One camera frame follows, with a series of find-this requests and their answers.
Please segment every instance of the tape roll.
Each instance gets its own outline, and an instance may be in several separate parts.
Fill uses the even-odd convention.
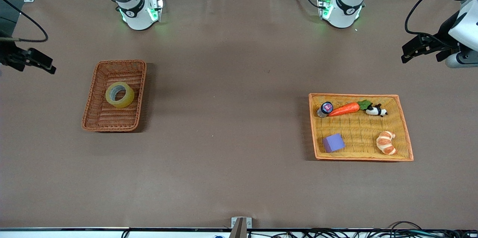
[[[121,90],[125,90],[126,93],[123,98],[115,101],[116,95]],[[111,86],[106,90],[105,93],[106,100],[116,108],[123,108],[130,105],[134,100],[134,91],[128,84],[125,82],[116,82],[111,84]]]

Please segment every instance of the orange carrot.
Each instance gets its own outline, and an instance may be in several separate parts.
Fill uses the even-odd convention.
[[[341,114],[350,114],[353,112],[357,112],[358,110],[365,110],[367,107],[370,105],[370,102],[368,100],[363,100],[360,102],[352,102],[349,103],[348,105],[341,106],[337,109],[334,109],[330,114],[328,114],[328,117],[335,117],[336,115],[341,115]]]

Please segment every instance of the wicker basket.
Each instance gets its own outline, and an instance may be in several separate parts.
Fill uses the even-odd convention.
[[[124,108],[110,105],[105,98],[106,89],[123,81],[134,91],[133,102]],[[146,63],[142,60],[101,61],[94,68],[82,128],[96,132],[128,132],[138,127],[141,100],[146,81]]]
[[[368,115],[364,111],[336,117],[320,118],[317,109],[324,102],[331,102],[335,108],[351,102],[369,100],[374,105],[381,103],[388,115]],[[376,161],[413,161],[412,145],[408,136],[405,117],[401,109],[398,95],[339,95],[311,93],[309,94],[310,122],[314,151],[318,160],[376,160]],[[396,137],[393,146],[395,155],[385,155],[376,145],[382,131],[391,131]],[[333,153],[327,153],[322,139],[340,133],[345,143]]]

